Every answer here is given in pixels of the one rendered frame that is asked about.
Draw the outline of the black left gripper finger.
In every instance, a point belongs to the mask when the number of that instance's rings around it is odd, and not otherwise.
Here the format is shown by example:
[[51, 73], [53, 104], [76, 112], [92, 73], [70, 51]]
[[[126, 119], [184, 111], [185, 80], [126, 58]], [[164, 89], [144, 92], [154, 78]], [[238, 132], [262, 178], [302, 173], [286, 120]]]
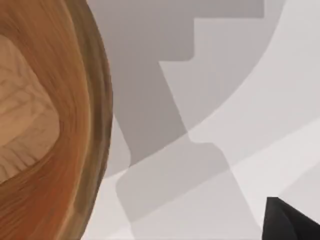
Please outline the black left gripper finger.
[[320, 240], [320, 224], [279, 197], [268, 197], [261, 240]]

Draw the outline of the brown wooden bowl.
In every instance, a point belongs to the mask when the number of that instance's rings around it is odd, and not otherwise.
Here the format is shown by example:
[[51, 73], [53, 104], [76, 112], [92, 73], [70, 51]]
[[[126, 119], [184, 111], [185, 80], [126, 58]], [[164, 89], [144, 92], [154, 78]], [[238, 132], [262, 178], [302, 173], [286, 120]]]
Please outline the brown wooden bowl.
[[0, 0], [0, 240], [81, 240], [112, 122], [87, 0]]

